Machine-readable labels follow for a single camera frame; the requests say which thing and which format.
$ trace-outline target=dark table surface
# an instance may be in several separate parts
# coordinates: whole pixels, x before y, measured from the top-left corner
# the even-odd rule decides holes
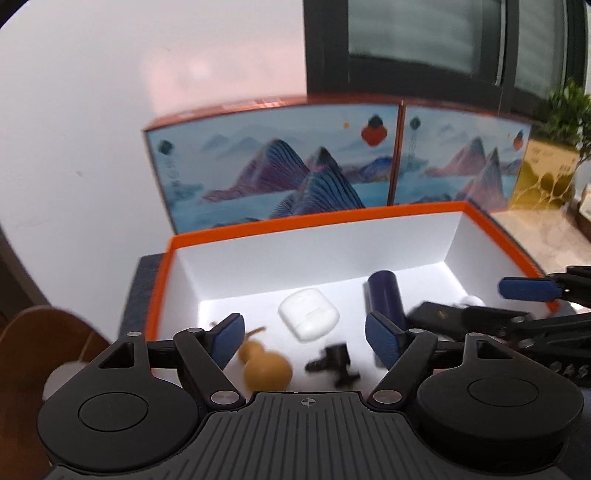
[[[119,329],[119,335],[127,332],[144,330],[150,297],[156,281],[156,274],[164,254],[142,257],[129,289],[127,304]],[[557,315],[573,313],[570,306],[563,303]],[[583,415],[573,429],[564,458],[560,461],[561,469],[572,480],[591,479],[591,389],[583,389],[585,406]]]

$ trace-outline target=glass pane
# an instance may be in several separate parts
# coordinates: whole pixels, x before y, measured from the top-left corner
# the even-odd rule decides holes
[[[515,85],[546,97],[563,77],[563,0],[519,0],[519,52]]]
[[[498,62],[500,30],[500,0],[349,0],[351,54],[477,75],[483,38]]]

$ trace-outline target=dark blue cylinder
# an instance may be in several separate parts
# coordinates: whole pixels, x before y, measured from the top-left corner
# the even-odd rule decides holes
[[[371,310],[380,312],[398,328],[406,330],[408,322],[404,316],[396,275],[390,270],[380,270],[368,278],[368,286]]]

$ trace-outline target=metal screw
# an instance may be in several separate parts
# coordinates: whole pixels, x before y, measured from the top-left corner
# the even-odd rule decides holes
[[[374,393],[374,400],[378,403],[391,405],[402,400],[402,394],[396,390],[378,390]]]
[[[561,362],[552,362],[548,368],[550,368],[553,372],[560,372],[562,370],[562,363]]]
[[[564,369],[562,373],[565,377],[570,377],[574,374],[574,364],[570,364],[568,367]]]
[[[579,368],[579,373],[577,374],[577,378],[584,378],[587,376],[588,373],[589,373],[589,366],[583,365],[581,368]]]
[[[535,342],[531,339],[531,338],[526,338],[525,340],[521,340],[517,343],[517,346],[519,348],[529,348],[530,346],[533,346],[535,344]]]
[[[240,395],[232,390],[220,390],[212,395],[212,402],[218,405],[232,405],[240,399]]]

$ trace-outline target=white wall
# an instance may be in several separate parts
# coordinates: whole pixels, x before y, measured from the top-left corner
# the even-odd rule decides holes
[[[30,0],[0,29],[0,225],[113,340],[138,257],[172,234],[141,129],[305,92],[301,0]]]

